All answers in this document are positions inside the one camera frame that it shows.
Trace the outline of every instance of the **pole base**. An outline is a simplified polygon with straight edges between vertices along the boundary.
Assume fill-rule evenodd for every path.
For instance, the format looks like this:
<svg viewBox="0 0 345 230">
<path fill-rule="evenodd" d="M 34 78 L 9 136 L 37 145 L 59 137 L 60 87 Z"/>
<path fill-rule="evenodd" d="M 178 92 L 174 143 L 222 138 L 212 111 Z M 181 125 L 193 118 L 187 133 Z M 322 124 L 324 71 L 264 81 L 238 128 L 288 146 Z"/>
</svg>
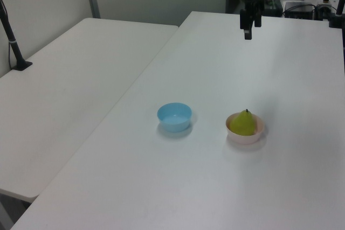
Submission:
<svg viewBox="0 0 345 230">
<path fill-rule="evenodd" d="M 17 70 L 17 71 L 23 71 L 23 70 L 25 70 L 26 68 L 28 68 L 28 67 L 30 67 L 32 65 L 32 62 L 29 62 L 29 61 L 26 61 L 25 62 L 25 64 L 24 64 L 24 66 L 23 65 L 21 65 L 21 66 L 14 66 L 13 68 L 12 68 L 12 70 Z"/>
</svg>

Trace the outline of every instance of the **pink bowl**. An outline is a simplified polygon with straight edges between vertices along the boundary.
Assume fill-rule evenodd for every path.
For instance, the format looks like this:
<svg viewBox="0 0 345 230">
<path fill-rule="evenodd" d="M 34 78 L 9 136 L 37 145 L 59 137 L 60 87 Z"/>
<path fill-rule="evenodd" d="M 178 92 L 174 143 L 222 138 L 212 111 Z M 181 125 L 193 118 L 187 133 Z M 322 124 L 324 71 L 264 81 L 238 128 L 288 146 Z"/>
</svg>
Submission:
<svg viewBox="0 0 345 230">
<path fill-rule="evenodd" d="M 261 134 L 264 132 L 265 130 L 265 124 L 264 122 L 262 121 L 262 119 L 260 119 L 257 115 L 255 114 L 252 114 L 255 121 L 256 121 L 256 128 L 255 128 L 255 132 L 254 132 L 254 135 L 252 136 L 241 136 L 241 135 L 237 135 L 235 134 L 234 132 L 232 132 L 230 130 L 230 122 L 237 116 L 239 115 L 239 113 L 234 113 L 232 115 L 230 115 L 227 119 L 226 119 L 226 122 L 225 122 L 225 125 L 226 125 L 226 129 L 227 129 L 227 134 L 229 135 L 229 138 L 238 143 L 238 144 L 252 144 L 254 142 L 256 142 Z"/>
</svg>

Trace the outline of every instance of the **black device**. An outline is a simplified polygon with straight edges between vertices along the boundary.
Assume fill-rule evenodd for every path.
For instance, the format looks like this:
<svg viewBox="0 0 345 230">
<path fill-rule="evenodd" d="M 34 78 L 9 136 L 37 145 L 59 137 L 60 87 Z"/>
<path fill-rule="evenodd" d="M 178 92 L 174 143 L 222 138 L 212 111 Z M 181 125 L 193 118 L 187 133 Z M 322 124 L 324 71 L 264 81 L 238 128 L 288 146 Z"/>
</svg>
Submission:
<svg viewBox="0 0 345 230">
<path fill-rule="evenodd" d="M 314 8 L 307 2 L 286 2 L 285 18 L 313 20 Z"/>
<path fill-rule="evenodd" d="M 23 71 L 27 67 L 31 66 L 32 62 L 28 62 L 23 59 L 23 56 L 20 52 L 15 35 L 13 34 L 13 31 L 9 22 L 6 7 L 2 0 L 0 0 L 0 19 L 1 19 L 2 25 L 4 26 L 7 38 L 9 40 L 9 44 L 11 45 L 13 53 L 15 54 L 15 57 L 17 60 L 17 66 L 13 67 L 12 69 Z"/>
<path fill-rule="evenodd" d="M 282 16 L 282 5 L 280 0 L 264 0 L 265 8 L 263 16 L 281 17 Z"/>
</svg>

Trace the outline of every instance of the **black pole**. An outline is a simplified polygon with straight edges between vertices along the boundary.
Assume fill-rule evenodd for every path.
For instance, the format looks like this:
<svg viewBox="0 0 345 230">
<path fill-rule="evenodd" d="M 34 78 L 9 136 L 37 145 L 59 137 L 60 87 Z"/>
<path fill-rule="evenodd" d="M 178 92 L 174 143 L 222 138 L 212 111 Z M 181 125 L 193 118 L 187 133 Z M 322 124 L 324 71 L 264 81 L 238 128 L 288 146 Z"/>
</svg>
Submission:
<svg viewBox="0 0 345 230">
<path fill-rule="evenodd" d="M 338 7 L 336 9 L 335 16 L 329 20 L 329 27 L 341 28 L 342 27 L 342 14 L 345 5 L 345 0 L 339 0 Z"/>
<path fill-rule="evenodd" d="M 17 44 L 15 35 L 13 34 L 10 22 L 9 22 L 9 18 L 7 15 L 7 12 L 5 10 L 5 6 L 3 5 L 3 1 L 0 0 L 0 19 L 1 19 L 1 23 L 4 26 L 7 38 L 9 40 L 9 43 L 12 47 L 13 53 L 15 54 L 16 60 L 17 60 L 17 66 L 13 67 L 12 69 L 14 70 L 19 70 L 19 71 L 23 71 L 24 69 L 26 69 L 27 67 L 32 65 L 32 62 L 28 62 L 25 61 L 23 59 L 23 56 L 20 52 L 19 46 Z"/>
</svg>

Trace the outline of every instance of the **bowl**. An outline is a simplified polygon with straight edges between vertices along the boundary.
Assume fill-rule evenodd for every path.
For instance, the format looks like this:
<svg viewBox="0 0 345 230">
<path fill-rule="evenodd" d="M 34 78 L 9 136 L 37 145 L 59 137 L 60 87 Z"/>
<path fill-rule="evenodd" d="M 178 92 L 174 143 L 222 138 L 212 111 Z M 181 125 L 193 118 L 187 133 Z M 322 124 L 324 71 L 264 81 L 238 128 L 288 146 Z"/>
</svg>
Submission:
<svg viewBox="0 0 345 230">
<path fill-rule="evenodd" d="M 264 132 L 265 130 L 265 124 L 264 122 L 262 121 L 262 119 L 260 119 L 257 115 L 255 114 L 252 114 L 253 115 L 253 118 L 254 120 L 256 121 L 256 126 L 255 126 L 255 132 L 254 132 L 254 135 L 251 135 L 251 136 L 241 136 L 241 135 L 237 135 L 235 134 L 234 132 L 232 132 L 230 130 L 230 122 L 239 115 L 239 113 L 234 113 L 232 115 L 230 115 L 227 119 L 226 119 L 226 122 L 225 122 L 225 125 L 226 125 L 226 129 L 227 129 L 227 134 L 229 136 L 229 138 L 238 143 L 238 144 L 252 144 L 254 142 L 256 142 L 261 134 Z"/>
<path fill-rule="evenodd" d="M 163 129 L 174 133 L 188 128 L 191 116 L 192 110 L 189 106 L 179 102 L 167 103 L 157 112 Z"/>
</svg>

